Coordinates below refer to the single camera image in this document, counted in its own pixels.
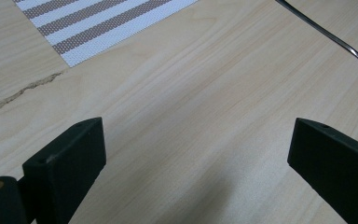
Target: wood grain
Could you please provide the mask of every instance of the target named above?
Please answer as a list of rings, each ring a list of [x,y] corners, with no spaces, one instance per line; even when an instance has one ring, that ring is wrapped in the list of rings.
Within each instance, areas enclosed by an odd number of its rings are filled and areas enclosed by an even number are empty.
[[[290,2],[358,49],[358,1]],[[0,101],[21,90],[0,175],[103,117],[108,161],[71,223],[345,223],[286,158],[298,117],[358,140],[358,61],[275,1],[199,0],[68,68],[0,0]]]

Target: striped placemat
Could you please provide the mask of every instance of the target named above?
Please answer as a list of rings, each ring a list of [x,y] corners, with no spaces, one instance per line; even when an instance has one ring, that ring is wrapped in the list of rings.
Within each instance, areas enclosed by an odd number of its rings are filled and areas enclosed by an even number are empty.
[[[197,0],[13,0],[73,67]]]

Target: spoon handle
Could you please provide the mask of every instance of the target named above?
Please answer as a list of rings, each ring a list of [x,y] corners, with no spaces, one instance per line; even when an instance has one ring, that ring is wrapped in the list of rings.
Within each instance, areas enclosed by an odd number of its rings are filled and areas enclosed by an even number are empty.
[[[356,58],[358,58],[358,51],[354,48],[352,48],[349,44],[345,43],[340,38],[336,37],[335,35],[328,32],[326,29],[324,29],[321,25],[316,23],[315,21],[308,18],[306,15],[304,15],[302,12],[298,11],[296,8],[292,7],[288,2],[284,0],[276,0],[279,4],[286,7],[290,11],[292,11],[295,15],[297,15],[301,20],[305,21],[309,25],[311,25],[313,28],[324,34],[325,36],[332,39],[334,42],[338,43],[342,48],[349,51],[351,54],[353,54]]]

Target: black plastic part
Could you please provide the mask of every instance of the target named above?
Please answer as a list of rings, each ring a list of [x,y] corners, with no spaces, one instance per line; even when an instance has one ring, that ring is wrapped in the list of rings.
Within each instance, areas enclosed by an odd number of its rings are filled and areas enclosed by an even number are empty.
[[[30,186],[25,177],[21,178],[18,182],[21,200],[25,208],[25,215],[27,216],[28,223],[32,223],[36,218],[36,214],[40,211],[40,204],[36,199],[37,191]]]
[[[27,224],[17,180],[0,176],[0,224]]]
[[[288,163],[348,223],[358,223],[358,142],[307,119],[297,119]]]
[[[29,219],[35,217],[39,224],[68,223],[105,164],[101,118],[66,130],[22,165],[24,191],[34,197],[33,202],[24,200],[25,207],[31,211],[39,205]]]

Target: metal spoon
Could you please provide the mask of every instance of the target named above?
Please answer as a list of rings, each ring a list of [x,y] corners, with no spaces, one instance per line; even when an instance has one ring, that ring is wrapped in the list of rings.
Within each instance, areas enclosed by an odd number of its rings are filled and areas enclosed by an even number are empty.
[[[351,54],[353,54],[358,59],[358,51],[351,47],[349,44],[345,43],[343,40],[339,39],[335,35],[331,34],[327,30],[325,30],[322,26],[320,26],[318,23],[314,22],[310,18],[308,18],[306,15],[292,7],[289,3],[287,3],[284,0],[276,0],[278,3],[280,3],[282,6],[286,7],[290,11],[292,11],[295,15],[297,15],[301,20],[305,21],[309,25],[311,25],[313,28],[324,34],[325,36],[332,39],[334,42],[338,43],[342,48],[349,51]]]

